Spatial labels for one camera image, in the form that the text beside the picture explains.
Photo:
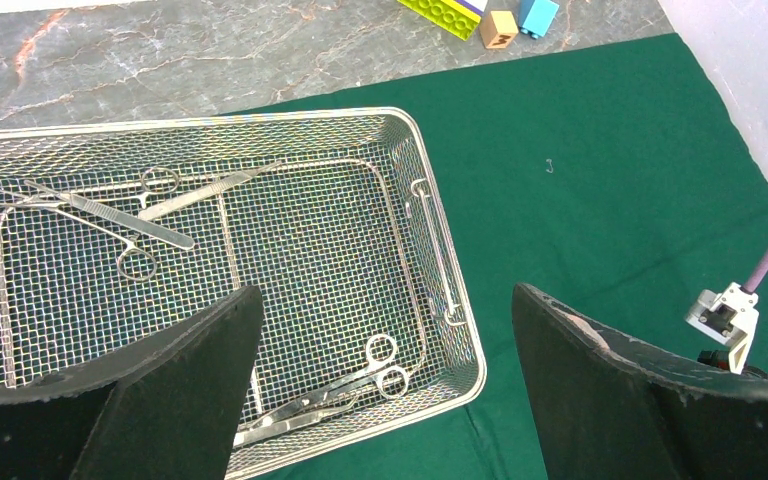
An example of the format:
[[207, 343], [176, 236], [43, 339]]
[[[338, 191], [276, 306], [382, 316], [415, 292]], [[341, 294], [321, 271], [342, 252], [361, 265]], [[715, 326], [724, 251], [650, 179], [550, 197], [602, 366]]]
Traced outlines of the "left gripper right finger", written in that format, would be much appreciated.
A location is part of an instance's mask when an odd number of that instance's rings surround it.
[[768, 379], [735, 375], [515, 285], [517, 353], [552, 479], [768, 479]]

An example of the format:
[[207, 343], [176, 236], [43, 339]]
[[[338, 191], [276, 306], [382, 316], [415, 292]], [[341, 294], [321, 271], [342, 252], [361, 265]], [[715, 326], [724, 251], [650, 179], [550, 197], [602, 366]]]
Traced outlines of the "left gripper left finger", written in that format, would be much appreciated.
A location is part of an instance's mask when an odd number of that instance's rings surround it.
[[0, 388], [0, 479], [220, 479], [261, 337], [240, 288], [97, 359]]

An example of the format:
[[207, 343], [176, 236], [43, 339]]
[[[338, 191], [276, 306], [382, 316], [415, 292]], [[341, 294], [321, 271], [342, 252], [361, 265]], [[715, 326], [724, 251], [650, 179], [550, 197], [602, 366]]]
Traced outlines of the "metal mesh instrument tray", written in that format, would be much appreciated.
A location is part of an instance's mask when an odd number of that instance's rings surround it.
[[[141, 238], [158, 261], [120, 275], [124, 244], [69, 218], [0, 207], [0, 387], [140, 340], [243, 286], [264, 298], [240, 417], [261, 415], [366, 363], [379, 333], [399, 347], [407, 393], [369, 385], [313, 426], [235, 447], [247, 479], [438, 415], [476, 398], [487, 366], [416, 122], [394, 107], [0, 131], [0, 188], [25, 180], [144, 209], [241, 170], [283, 164], [153, 222], [182, 251]], [[0, 201], [5, 196], [0, 194]]]

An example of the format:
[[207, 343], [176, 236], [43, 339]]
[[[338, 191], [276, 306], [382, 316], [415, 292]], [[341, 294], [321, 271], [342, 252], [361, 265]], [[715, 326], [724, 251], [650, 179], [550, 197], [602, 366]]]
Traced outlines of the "green surgical cloth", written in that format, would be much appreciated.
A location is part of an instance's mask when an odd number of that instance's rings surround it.
[[768, 247], [768, 182], [681, 38], [449, 70], [289, 100], [396, 106], [418, 123], [488, 377], [469, 404], [276, 470], [277, 479], [542, 479], [511, 297], [532, 284], [653, 345], [695, 356], [704, 289]]

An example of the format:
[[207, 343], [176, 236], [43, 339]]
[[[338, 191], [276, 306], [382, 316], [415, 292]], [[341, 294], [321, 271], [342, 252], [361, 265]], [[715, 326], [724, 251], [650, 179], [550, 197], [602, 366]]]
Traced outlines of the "blue small block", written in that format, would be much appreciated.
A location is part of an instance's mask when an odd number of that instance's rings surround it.
[[522, 0], [517, 17], [520, 31], [534, 39], [544, 37], [558, 10], [559, 4], [552, 0]]

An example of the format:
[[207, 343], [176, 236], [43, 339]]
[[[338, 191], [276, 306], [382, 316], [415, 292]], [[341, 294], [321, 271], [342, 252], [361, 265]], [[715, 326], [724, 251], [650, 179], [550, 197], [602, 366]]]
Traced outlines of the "brown wooden cube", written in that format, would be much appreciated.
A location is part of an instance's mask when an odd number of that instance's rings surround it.
[[507, 48], [520, 33], [511, 11], [491, 10], [482, 18], [479, 33], [486, 49]]

